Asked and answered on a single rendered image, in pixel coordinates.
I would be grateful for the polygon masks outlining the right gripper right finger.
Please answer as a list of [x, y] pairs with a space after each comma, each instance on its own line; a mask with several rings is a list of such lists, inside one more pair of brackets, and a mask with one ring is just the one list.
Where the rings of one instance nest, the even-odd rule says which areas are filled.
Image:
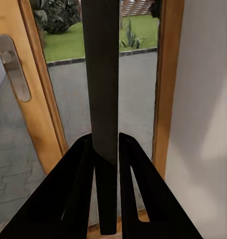
[[[138, 141], [118, 135], [122, 239], [203, 239]], [[138, 219], [132, 166], [150, 222]]]

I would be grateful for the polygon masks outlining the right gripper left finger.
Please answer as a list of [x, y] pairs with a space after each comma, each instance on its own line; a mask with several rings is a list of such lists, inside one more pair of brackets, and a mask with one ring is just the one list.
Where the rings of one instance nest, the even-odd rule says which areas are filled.
[[0, 239], [87, 239], [94, 165], [89, 133], [76, 140], [1, 231]]

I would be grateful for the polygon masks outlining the poster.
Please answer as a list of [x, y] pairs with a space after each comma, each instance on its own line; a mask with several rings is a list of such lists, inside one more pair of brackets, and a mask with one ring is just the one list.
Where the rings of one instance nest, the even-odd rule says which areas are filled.
[[117, 222], [119, 0], [81, 0], [101, 235]]

